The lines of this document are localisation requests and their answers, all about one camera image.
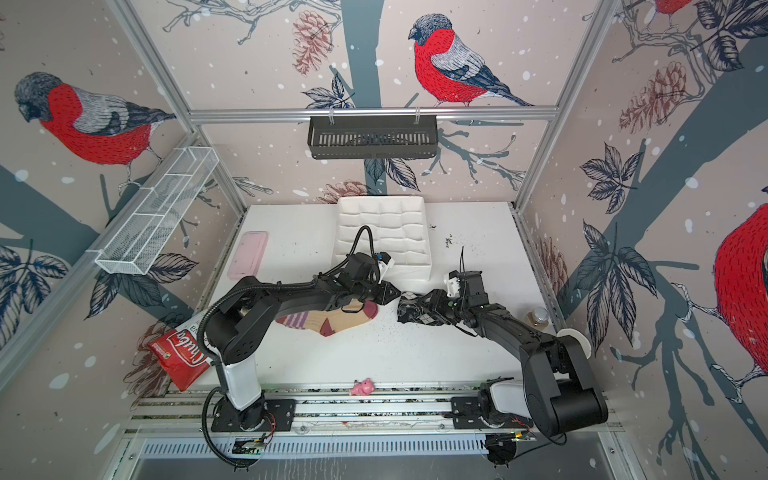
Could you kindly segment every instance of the pink phone case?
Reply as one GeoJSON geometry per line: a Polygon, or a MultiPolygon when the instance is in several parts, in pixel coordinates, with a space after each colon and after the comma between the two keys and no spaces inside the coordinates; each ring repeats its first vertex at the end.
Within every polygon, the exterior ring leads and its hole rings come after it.
{"type": "Polygon", "coordinates": [[[237,282],[244,276],[256,276],[264,256],[264,249],[266,249],[266,240],[266,232],[246,232],[243,234],[227,272],[227,277],[230,280],[237,282]]]}

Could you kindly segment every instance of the bullfinch illustration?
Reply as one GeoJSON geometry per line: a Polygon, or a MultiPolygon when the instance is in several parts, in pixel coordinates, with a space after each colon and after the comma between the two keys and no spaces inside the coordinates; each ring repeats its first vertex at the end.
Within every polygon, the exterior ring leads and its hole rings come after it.
{"type": "Polygon", "coordinates": [[[509,87],[491,72],[485,60],[472,51],[453,31],[448,17],[439,13],[424,15],[411,28],[415,41],[416,77],[424,89],[445,101],[469,105],[476,98],[502,97],[518,105],[531,106],[515,97],[509,87]]]}
{"type": "Polygon", "coordinates": [[[725,237],[717,249],[713,273],[716,308],[693,303],[685,285],[673,285],[683,290],[688,302],[689,310],[683,321],[690,319],[694,308],[722,320],[754,360],[752,370],[740,380],[720,365],[711,366],[733,384],[736,396],[729,400],[741,403],[744,384],[768,376],[768,204],[761,205],[725,237]]]}
{"type": "Polygon", "coordinates": [[[149,140],[159,124],[176,118],[116,95],[73,87],[42,71],[21,79],[15,98],[27,122],[38,119],[73,154],[95,164],[125,165],[128,179],[118,191],[128,184],[138,186],[131,179],[131,162],[143,151],[152,151],[149,140]]]}

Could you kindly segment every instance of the white tabletop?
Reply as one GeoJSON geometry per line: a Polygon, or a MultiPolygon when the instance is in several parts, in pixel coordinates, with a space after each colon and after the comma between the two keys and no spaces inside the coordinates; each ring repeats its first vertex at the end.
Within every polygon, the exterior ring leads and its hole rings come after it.
{"type": "MultiPolygon", "coordinates": [[[[442,277],[458,269],[463,245],[466,269],[482,270],[491,302],[520,319],[544,305],[506,203],[426,204],[426,217],[434,226],[429,229],[430,280],[402,281],[397,288],[417,293],[445,288],[442,277]]],[[[268,232],[257,278],[301,282],[331,267],[335,229],[336,205],[257,205],[248,210],[237,241],[245,232],[268,232]]],[[[236,283],[226,275],[232,256],[213,299],[236,283]]],[[[271,388],[335,388],[367,377],[378,384],[427,386],[520,376],[520,362],[497,343],[450,326],[398,323],[396,308],[393,301],[380,307],[372,321],[329,337],[274,323],[253,356],[259,381],[271,388]]],[[[208,369],[191,389],[217,384],[216,373],[208,369]]]]}

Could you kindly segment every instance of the white tray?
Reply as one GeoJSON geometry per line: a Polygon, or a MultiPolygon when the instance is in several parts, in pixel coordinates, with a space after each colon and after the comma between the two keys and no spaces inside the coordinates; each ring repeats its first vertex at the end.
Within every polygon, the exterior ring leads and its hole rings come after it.
{"type": "MultiPolygon", "coordinates": [[[[368,225],[374,250],[387,252],[395,261],[387,280],[429,280],[432,255],[422,197],[342,197],[337,207],[332,265],[346,258],[357,230],[368,225]]],[[[368,233],[360,236],[356,251],[370,254],[368,233]]]]}

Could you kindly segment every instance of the black mounting plate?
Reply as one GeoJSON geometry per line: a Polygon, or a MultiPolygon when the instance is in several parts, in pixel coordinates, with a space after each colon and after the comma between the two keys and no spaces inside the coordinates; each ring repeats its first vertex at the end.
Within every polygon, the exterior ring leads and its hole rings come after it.
{"type": "MultiPolygon", "coordinates": [[[[290,426],[293,423],[293,413],[296,410],[296,400],[279,399],[265,400],[264,414],[271,413],[275,416],[275,432],[290,432],[290,426]]],[[[237,432],[243,433],[238,419],[240,412],[227,401],[227,397],[222,397],[214,408],[214,422],[210,426],[212,432],[237,432]]],[[[267,420],[263,420],[259,426],[249,432],[268,432],[272,429],[267,420]]]]}
{"type": "Polygon", "coordinates": [[[477,396],[451,397],[451,413],[446,417],[453,419],[453,428],[457,430],[472,429],[519,429],[520,424],[510,417],[502,424],[483,422],[482,410],[477,396]]]}

